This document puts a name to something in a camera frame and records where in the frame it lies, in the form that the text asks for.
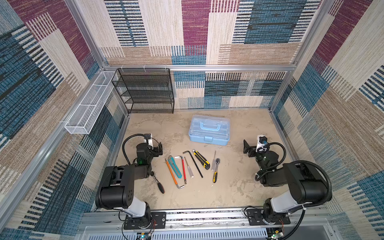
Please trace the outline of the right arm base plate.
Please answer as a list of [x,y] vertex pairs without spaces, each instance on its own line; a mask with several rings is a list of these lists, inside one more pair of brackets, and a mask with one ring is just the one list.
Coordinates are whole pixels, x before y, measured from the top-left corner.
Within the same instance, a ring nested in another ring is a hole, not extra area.
[[245,214],[250,226],[289,225],[291,223],[288,214],[268,213],[258,208],[246,209]]

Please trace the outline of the yellow handled ratchet wrench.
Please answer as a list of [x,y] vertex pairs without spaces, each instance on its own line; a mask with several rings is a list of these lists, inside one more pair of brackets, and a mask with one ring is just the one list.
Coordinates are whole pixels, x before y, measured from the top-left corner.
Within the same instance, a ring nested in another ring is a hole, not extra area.
[[215,172],[214,172],[214,175],[213,175],[213,183],[216,183],[217,179],[218,179],[218,167],[219,167],[220,161],[221,160],[219,158],[216,159],[216,167],[215,167]]

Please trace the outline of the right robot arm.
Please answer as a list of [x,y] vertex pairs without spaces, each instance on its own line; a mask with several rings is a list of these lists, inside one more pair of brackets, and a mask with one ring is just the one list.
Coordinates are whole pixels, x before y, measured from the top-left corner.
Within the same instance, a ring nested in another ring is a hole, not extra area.
[[309,161],[285,163],[286,148],[259,136],[256,146],[244,143],[244,154],[255,158],[259,171],[255,180],[264,187],[288,186],[288,191],[265,200],[261,209],[248,206],[244,214],[251,226],[288,224],[288,215],[317,207],[332,199],[332,183],[320,166]]

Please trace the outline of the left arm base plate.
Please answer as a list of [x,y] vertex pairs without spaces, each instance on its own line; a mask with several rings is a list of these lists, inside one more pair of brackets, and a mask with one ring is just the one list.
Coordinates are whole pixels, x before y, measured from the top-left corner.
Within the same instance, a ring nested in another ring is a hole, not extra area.
[[126,216],[123,229],[124,230],[150,230],[151,228],[164,229],[166,225],[166,212],[151,212],[146,213],[140,218],[131,218]]

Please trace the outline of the light blue plastic toolbox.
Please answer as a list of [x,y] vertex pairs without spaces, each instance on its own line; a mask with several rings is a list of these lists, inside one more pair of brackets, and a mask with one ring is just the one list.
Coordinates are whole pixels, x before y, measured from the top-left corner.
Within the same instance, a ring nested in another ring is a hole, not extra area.
[[230,120],[227,118],[193,115],[189,129],[192,142],[226,146],[230,141]]

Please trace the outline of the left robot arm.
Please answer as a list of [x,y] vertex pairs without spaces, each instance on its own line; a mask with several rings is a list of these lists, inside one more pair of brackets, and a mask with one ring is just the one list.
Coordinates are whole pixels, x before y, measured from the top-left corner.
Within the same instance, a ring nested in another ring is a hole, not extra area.
[[[125,145],[135,137],[143,137],[144,142],[136,146],[137,157],[130,161]],[[152,161],[163,154],[163,145],[155,141],[158,145],[153,146],[154,140],[151,134],[134,134],[127,137],[122,144],[123,156],[127,164],[106,167],[96,193],[97,208],[117,210],[126,214],[123,220],[123,227],[126,229],[153,229],[156,225],[156,219],[152,216],[149,204],[134,196],[136,180],[156,178]]]

